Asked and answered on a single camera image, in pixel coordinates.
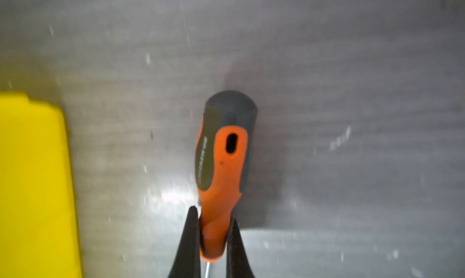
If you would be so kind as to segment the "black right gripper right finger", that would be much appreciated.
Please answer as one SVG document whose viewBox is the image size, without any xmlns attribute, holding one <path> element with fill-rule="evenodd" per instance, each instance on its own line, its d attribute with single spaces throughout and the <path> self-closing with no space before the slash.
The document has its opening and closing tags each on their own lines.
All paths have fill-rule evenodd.
<svg viewBox="0 0 465 278">
<path fill-rule="evenodd" d="M 235 219 L 226 237 L 226 278 L 255 278 Z"/>
</svg>

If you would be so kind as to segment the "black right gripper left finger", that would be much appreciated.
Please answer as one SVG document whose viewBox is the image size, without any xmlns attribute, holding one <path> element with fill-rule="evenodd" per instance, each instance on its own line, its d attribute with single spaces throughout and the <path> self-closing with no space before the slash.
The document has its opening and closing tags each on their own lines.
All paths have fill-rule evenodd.
<svg viewBox="0 0 465 278">
<path fill-rule="evenodd" d="M 200 243 L 198 211 L 191 206 L 168 278 L 201 277 Z"/>
</svg>

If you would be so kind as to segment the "orange black handled screwdriver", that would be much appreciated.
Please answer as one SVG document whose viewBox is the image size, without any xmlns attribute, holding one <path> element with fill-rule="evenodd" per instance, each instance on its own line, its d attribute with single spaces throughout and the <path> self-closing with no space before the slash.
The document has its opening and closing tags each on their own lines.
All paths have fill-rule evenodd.
<svg viewBox="0 0 465 278">
<path fill-rule="evenodd" d="M 233 211 L 247 182 L 258 108 L 242 92 L 211 96 L 203 111 L 195 155 L 201 215 L 200 251 L 209 263 L 226 256 Z"/>
</svg>

